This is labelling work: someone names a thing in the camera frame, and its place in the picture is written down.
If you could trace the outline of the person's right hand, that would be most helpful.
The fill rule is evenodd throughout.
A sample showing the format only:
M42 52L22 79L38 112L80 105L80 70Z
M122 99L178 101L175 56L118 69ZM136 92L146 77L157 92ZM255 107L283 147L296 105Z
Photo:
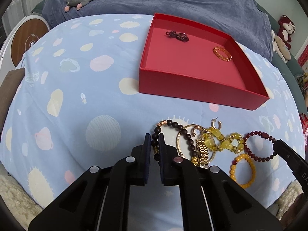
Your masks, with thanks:
M303 193L300 194L299 196L297 196L294 203L292 203L289 209L284 213L282 219L280 220L283 229L285 229L298 214L298 212L301 209L302 201L304 201L305 199L306 199L305 195Z

